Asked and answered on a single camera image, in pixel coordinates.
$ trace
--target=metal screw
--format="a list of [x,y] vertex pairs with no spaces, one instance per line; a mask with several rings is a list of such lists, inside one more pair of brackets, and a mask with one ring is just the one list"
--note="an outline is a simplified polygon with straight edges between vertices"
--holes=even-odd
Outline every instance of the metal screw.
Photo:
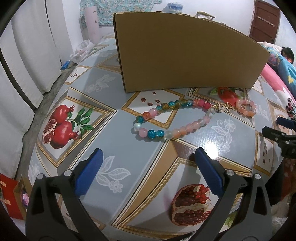
[[229,175],[229,176],[233,176],[233,175],[234,175],[234,171],[233,171],[233,170],[230,170],[230,169],[228,169],[228,170],[226,171],[226,173],[227,173],[227,175]]
[[261,179],[261,176],[260,176],[258,173],[256,173],[254,176],[255,176],[255,178],[258,179],[258,180]]
[[40,174],[38,174],[37,179],[38,179],[38,180],[41,180],[41,179],[43,178],[43,176],[44,176],[44,175],[43,175],[42,173],[40,173]]
[[72,171],[71,171],[71,170],[66,170],[66,171],[64,172],[64,175],[65,175],[66,177],[70,176],[71,174],[72,174]]

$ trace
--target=white pearl bead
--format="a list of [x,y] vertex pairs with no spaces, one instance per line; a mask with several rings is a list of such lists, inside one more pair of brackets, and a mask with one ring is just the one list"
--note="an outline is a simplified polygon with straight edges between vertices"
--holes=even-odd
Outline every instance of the white pearl bead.
[[205,121],[203,119],[198,119],[197,122],[199,123],[200,126],[204,126]]
[[135,131],[139,131],[141,129],[141,127],[142,127],[142,124],[138,123],[138,122],[133,125],[133,129]]
[[210,119],[213,118],[213,114],[212,114],[211,112],[207,112],[207,113],[206,113],[206,116],[208,116]]
[[213,107],[210,107],[210,108],[208,109],[208,112],[211,112],[212,114],[214,114],[214,113],[215,113],[215,109],[214,109]]
[[167,139],[167,140],[172,139],[173,138],[173,132],[172,131],[166,131],[164,138]]

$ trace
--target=floor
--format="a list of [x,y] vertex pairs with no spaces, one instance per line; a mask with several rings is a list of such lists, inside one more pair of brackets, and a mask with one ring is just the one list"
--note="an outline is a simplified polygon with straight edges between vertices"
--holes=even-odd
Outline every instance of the floor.
[[46,114],[55,96],[57,95],[60,88],[62,87],[62,85],[64,84],[64,82],[66,81],[66,79],[68,78],[68,76],[74,70],[75,67],[76,67],[76,64],[74,64],[68,69],[62,70],[61,76],[54,82],[54,84],[52,85],[52,89],[43,95],[44,98],[39,108],[34,111],[35,116],[34,116],[33,122],[29,130],[24,134],[24,137],[22,139],[23,149],[22,149],[22,155],[21,155],[19,167],[16,174],[16,180],[19,180],[21,175],[23,176],[28,175],[31,155],[32,155],[34,146],[36,144],[36,139],[40,131],[41,125],[44,121],[44,118],[46,117]]

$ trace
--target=blue gripper pad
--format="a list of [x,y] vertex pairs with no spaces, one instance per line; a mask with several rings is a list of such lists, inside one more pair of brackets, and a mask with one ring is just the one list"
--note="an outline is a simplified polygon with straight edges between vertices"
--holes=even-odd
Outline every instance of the blue gripper pad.
[[103,152],[101,149],[96,148],[90,157],[85,161],[86,165],[76,178],[75,182],[75,195],[85,195],[91,186],[96,174],[98,173],[103,163]]
[[195,162],[207,182],[211,192],[218,197],[223,196],[223,179],[212,164],[212,160],[206,154],[203,148],[197,148],[195,151]]
[[280,116],[276,119],[276,123],[278,125],[284,126],[284,127],[288,128],[288,129],[291,129],[291,130],[295,130],[296,129],[295,121],[288,120],[288,119],[282,118]]

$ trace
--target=patterned tablecloth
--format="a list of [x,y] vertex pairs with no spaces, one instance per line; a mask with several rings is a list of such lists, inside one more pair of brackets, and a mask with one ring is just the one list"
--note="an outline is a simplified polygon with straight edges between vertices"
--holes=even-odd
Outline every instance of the patterned tablecloth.
[[[50,107],[31,157],[30,181],[33,184],[39,173],[55,176],[73,169],[100,148],[103,165],[81,201],[105,235],[126,241],[161,240],[197,230],[218,198],[210,192],[194,162],[195,149],[203,147],[212,159],[239,175],[260,173],[267,181],[282,157],[277,144],[262,137],[262,128],[269,126],[292,134],[276,125],[278,116],[288,116],[261,76],[252,89],[233,91],[235,98],[255,102],[254,117],[231,110],[216,113],[206,126],[179,139],[143,139],[134,133],[133,123],[144,111],[183,98],[223,103],[231,91],[184,88],[125,93],[115,38],[105,38],[76,67]],[[57,121],[48,125],[52,115]],[[143,127],[172,130],[203,115],[199,108],[178,109],[143,123]],[[62,133],[61,126],[67,134]],[[240,198],[238,195],[233,210]],[[61,197],[59,204],[71,226]]]

